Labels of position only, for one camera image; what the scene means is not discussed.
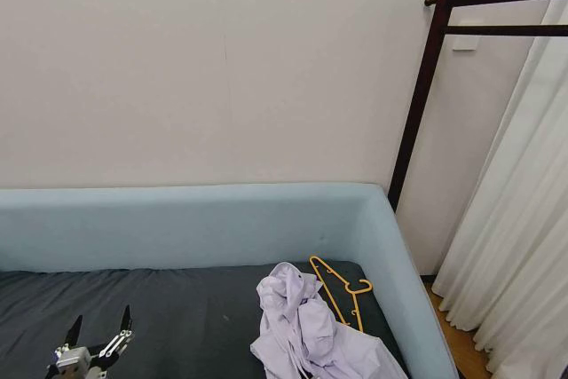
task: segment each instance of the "dark gray cushion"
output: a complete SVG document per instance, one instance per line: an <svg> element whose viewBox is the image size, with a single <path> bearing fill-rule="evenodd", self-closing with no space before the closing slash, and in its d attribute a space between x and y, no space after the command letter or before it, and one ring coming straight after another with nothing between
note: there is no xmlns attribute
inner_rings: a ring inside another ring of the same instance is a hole
<svg viewBox="0 0 568 379"><path fill-rule="evenodd" d="M356 264L329 262L352 283L364 278ZM312 272L307 263L294 264ZM79 314L79 344L107 342L129 304L136 338L109 371L114 379L264 378L249 345L258 336L262 316L256 285L273 267L1 272L2 377L43 378L45 366L53 362L52 351ZM338 280L326 280L343 315L356 326L351 296ZM406 370L372 292L358 300L365 331L381 337Z"/></svg>

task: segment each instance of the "white curtain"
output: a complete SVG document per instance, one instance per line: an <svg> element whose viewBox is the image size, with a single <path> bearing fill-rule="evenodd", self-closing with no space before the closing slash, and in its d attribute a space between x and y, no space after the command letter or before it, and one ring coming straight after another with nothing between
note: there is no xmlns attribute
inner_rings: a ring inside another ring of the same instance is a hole
<svg viewBox="0 0 568 379"><path fill-rule="evenodd" d="M568 23L566 1L543 23ZM433 291L494 379L568 365L568 37L535 39Z"/></svg>

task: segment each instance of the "lavender shirt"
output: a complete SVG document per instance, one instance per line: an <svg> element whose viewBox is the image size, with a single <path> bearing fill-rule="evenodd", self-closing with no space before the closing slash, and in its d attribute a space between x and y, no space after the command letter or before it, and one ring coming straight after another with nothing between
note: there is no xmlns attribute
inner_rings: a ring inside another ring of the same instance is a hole
<svg viewBox="0 0 568 379"><path fill-rule="evenodd" d="M250 350L267 379L407 379L381 339L335 321L320 288L286 262L256 287L264 313Z"/></svg>

